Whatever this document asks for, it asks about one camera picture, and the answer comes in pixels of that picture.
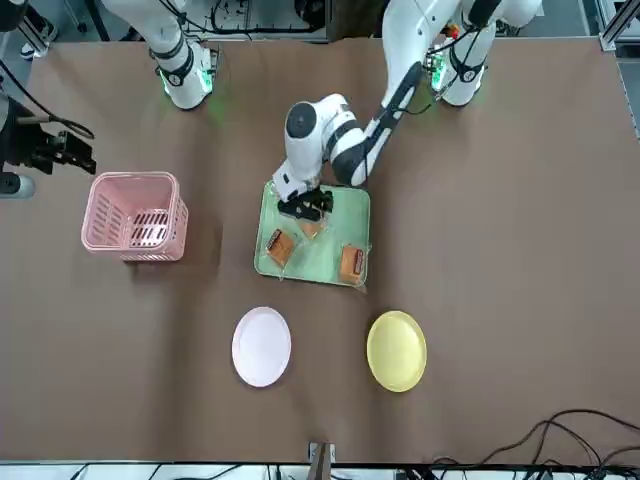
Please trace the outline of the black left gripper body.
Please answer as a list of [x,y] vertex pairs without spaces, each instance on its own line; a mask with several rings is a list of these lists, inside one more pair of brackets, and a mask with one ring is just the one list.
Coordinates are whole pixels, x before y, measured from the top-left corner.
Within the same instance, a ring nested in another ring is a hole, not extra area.
[[321,221],[333,211],[334,198],[330,190],[315,188],[288,201],[279,200],[278,211],[297,220]]

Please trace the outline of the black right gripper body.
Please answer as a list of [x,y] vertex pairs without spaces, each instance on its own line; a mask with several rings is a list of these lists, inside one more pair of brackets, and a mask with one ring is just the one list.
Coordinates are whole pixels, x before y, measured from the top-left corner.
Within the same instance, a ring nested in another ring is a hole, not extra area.
[[21,124],[14,128],[14,165],[52,173],[59,141],[37,124]]

